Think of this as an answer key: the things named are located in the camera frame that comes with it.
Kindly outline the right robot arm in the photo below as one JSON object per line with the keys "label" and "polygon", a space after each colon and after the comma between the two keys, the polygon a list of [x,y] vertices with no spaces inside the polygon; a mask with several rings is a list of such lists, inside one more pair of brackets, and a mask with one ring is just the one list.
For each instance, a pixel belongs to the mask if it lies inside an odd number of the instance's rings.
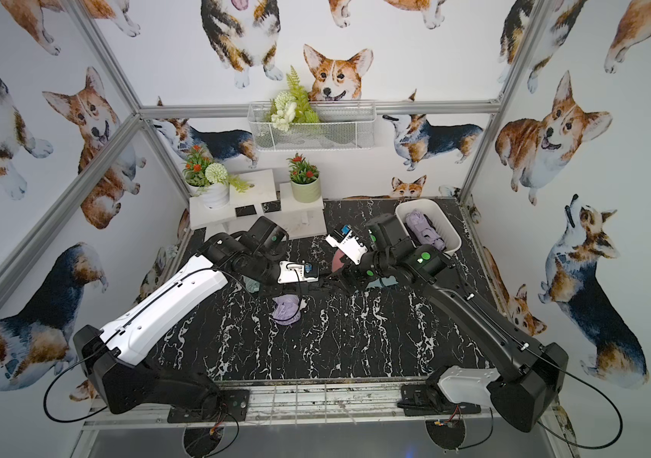
{"label": "right robot arm", "polygon": [[445,313],[489,360],[489,368],[446,366],[432,374],[424,389],[423,410],[453,412],[462,404],[485,406],[525,433],[558,400],[569,357],[557,343],[544,345],[510,324],[462,278],[451,258],[430,244],[417,246],[394,215],[367,224],[363,244],[346,225],[327,236],[347,260],[331,274],[348,293],[381,278],[394,278]]}

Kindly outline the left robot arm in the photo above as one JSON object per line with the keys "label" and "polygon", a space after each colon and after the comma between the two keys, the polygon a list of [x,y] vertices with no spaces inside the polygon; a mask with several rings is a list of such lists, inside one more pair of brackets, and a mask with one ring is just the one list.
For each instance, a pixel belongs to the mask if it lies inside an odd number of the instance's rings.
{"label": "left robot arm", "polygon": [[204,373],[165,372],[145,359],[163,335],[206,298],[243,278],[263,286],[287,284],[303,291],[318,278],[310,263],[287,261],[278,247],[285,229],[260,217],[247,231],[210,237],[198,254],[130,311],[98,329],[85,326],[74,344],[77,363],[106,408],[123,414],[143,404],[168,405],[213,419],[224,395]]}

